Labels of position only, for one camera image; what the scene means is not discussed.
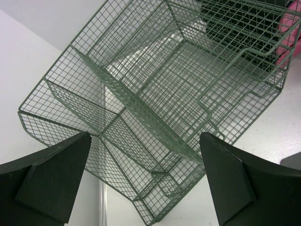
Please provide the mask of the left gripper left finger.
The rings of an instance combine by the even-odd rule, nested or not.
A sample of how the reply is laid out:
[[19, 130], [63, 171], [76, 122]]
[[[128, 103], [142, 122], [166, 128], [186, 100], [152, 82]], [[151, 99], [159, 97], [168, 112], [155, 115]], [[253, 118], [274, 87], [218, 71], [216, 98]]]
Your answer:
[[67, 224], [92, 138], [80, 132], [0, 166], [2, 224]]

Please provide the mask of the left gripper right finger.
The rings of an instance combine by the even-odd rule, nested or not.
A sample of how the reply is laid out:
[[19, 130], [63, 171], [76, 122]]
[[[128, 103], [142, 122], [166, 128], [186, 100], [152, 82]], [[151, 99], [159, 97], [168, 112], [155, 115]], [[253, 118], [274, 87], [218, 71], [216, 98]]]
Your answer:
[[301, 171], [202, 132], [199, 145], [221, 226], [299, 226]]

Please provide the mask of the pink drawer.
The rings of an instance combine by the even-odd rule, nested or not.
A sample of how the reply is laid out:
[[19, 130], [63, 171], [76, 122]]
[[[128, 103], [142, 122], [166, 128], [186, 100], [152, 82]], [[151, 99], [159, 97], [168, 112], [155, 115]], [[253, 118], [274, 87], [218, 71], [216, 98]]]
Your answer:
[[[281, 45], [276, 49], [276, 55], [278, 60], [276, 65], [279, 65], [281, 68], [286, 68], [290, 61], [290, 52], [292, 52], [292, 58], [296, 57], [301, 51], [301, 36], [299, 35], [297, 39], [298, 27], [295, 28], [284, 41], [281, 42]], [[293, 44], [297, 39], [297, 43], [294, 51], [290, 49], [293, 48]]]
[[278, 30], [286, 32], [296, 21], [300, 18], [298, 14], [301, 13], [300, 0], [286, 0], [285, 7], [287, 11], [280, 17]]

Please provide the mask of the pink top drawer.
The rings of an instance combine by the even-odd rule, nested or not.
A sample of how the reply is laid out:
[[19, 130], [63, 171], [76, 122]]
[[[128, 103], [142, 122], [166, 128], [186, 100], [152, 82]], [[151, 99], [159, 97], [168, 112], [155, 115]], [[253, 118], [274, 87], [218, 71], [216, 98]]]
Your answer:
[[278, 30], [286, 32], [296, 21], [300, 18], [298, 14], [301, 13], [300, 0], [286, 0], [285, 7], [287, 11], [280, 17]]

